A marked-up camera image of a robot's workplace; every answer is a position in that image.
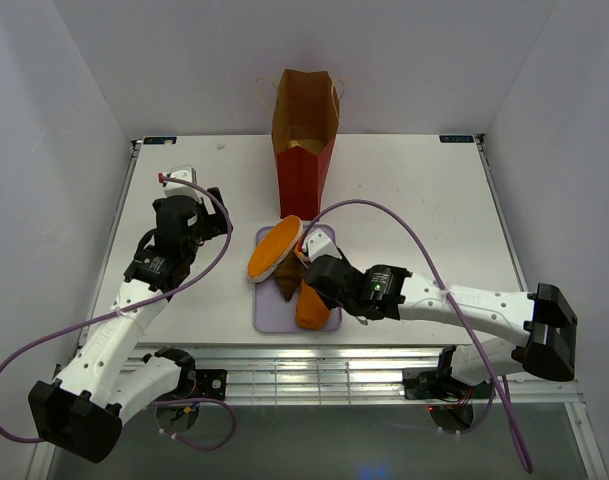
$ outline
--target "bag handle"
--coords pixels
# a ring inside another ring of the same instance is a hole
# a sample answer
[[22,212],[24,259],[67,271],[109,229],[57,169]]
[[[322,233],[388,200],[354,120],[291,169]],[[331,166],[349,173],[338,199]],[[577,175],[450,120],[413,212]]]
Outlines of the bag handle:
[[[337,84],[341,83],[342,84],[342,93],[337,93]],[[331,98],[333,98],[333,93],[337,94],[337,102],[341,102],[342,101],[342,97],[344,96],[344,91],[346,90],[346,85],[344,85],[344,80],[342,80],[341,78],[336,78],[335,80],[333,80],[333,83],[331,83]],[[337,105],[335,105],[335,101],[333,101],[333,110],[335,110],[335,116],[337,117],[337,122],[339,123],[340,121],[340,112],[337,110]]]
[[277,93],[277,83],[275,83],[275,80],[273,80],[272,78],[269,78],[269,77],[258,77],[255,79],[255,93],[257,94],[257,99],[262,104],[262,108],[264,108],[264,110],[266,110],[266,113],[268,113],[269,115],[272,116],[273,112],[271,112],[271,110],[268,108],[268,105],[266,105],[266,102],[264,101],[264,97],[262,97],[262,92],[260,91],[260,81],[261,80],[271,82],[273,84],[273,86],[275,87],[276,93]]

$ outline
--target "black bracket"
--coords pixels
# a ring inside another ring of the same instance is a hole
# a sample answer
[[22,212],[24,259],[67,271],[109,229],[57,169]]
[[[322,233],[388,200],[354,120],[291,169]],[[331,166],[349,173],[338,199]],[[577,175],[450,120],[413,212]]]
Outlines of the black bracket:
[[449,373],[441,374],[437,370],[421,372],[417,368],[405,368],[402,371],[404,398],[407,400],[439,400],[445,397],[464,397],[471,390],[471,398],[486,399],[491,396],[493,386],[482,382],[469,387],[453,378]]
[[329,309],[342,307],[368,320],[399,320],[399,305],[404,303],[402,285],[410,276],[405,268],[390,265],[373,265],[362,273],[344,255],[341,259],[322,255],[306,270],[304,282]]
[[227,373],[226,370],[195,370],[195,390],[192,396],[224,400]]
[[531,335],[526,347],[513,352],[513,359],[522,362],[531,375],[570,382],[575,378],[577,316],[554,285],[540,283],[529,298],[535,308],[532,321],[524,322],[524,329]]
[[[207,191],[223,205],[218,188]],[[209,214],[203,201],[187,195],[158,198],[153,209],[156,227],[139,241],[124,279],[126,282],[136,279],[148,283],[151,291],[166,293],[188,277],[199,247],[226,234],[228,225],[219,208]]]
[[59,384],[38,381],[28,403],[40,438],[93,463],[113,450],[122,432],[119,405],[101,408],[80,395],[59,388]]

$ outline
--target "purple tray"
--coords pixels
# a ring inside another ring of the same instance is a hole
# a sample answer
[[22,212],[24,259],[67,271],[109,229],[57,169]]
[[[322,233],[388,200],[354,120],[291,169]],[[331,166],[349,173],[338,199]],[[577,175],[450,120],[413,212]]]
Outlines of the purple tray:
[[[255,236],[257,246],[273,227],[260,228]],[[321,228],[335,241],[335,232],[328,225],[316,225]],[[342,322],[342,309],[334,308],[331,316],[320,330],[307,330],[300,328],[295,323],[295,307],[299,290],[295,292],[290,302],[286,302],[273,277],[267,278],[262,283],[255,284],[255,295],[253,304],[253,326],[262,333],[311,333],[311,332],[333,332],[340,328]]]

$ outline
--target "red paper bag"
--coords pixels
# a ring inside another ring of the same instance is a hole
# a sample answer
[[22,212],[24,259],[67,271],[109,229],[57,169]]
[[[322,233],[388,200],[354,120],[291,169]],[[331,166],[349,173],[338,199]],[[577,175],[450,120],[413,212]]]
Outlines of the red paper bag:
[[273,151],[280,190],[280,217],[312,220],[339,125],[339,99],[328,72],[284,70],[273,111]]

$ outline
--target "metal frame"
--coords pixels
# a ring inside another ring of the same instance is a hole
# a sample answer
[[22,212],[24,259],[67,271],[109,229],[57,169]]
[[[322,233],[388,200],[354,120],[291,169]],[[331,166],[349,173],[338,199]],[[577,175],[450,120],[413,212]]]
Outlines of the metal frame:
[[580,402],[567,402],[566,413],[571,422],[571,428],[575,434],[575,442],[580,450],[580,455],[582,456],[588,478],[591,480],[608,479],[606,467],[604,467],[600,450],[597,447],[591,424],[586,415],[586,404]]
[[[495,209],[504,233],[518,285],[524,291],[526,280],[511,240],[491,167],[484,154],[480,136],[475,136],[480,160],[486,174]],[[124,189],[111,228],[106,254],[93,293],[87,318],[91,318],[120,221],[126,195],[136,166],[142,141],[134,142]],[[87,330],[79,344],[86,341]],[[228,371],[227,402],[238,406],[259,405],[400,405],[422,404],[405,400],[401,385],[402,370],[425,370],[437,365],[441,348],[341,348],[341,347],[186,347],[200,368]],[[142,357],[159,348],[140,344],[131,353],[122,375],[129,375],[142,364]],[[511,398],[516,403],[565,403],[569,422],[590,479],[606,479],[606,470],[584,410],[583,394],[577,381],[557,384],[528,374],[510,377]],[[45,479],[55,448],[38,444],[27,475],[29,480]]]

